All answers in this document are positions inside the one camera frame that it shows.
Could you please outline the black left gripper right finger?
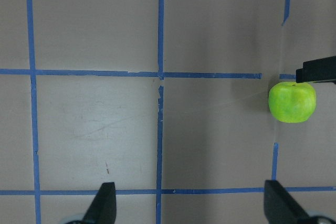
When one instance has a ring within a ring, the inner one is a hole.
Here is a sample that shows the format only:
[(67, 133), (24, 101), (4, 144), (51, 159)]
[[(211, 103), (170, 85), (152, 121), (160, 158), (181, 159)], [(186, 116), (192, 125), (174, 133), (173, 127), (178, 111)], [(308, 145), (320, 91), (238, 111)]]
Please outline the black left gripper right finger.
[(277, 180), (264, 184), (264, 214), (271, 224), (302, 223), (310, 216)]

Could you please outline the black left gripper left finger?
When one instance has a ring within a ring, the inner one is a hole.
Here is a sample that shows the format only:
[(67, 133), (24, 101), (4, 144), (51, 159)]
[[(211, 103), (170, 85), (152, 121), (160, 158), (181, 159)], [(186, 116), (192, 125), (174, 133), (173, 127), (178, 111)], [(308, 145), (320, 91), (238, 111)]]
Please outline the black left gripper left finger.
[(113, 224), (117, 217), (115, 183), (103, 183), (82, 218), (83, 223)]

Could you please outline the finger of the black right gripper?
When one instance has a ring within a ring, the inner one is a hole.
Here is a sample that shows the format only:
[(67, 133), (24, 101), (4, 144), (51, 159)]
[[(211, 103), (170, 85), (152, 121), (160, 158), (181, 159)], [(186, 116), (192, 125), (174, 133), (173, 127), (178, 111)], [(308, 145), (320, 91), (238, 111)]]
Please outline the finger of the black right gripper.
[(335, 56), (305, 61), (296, 70), (296, 83), (333, 83), (335, 84)]

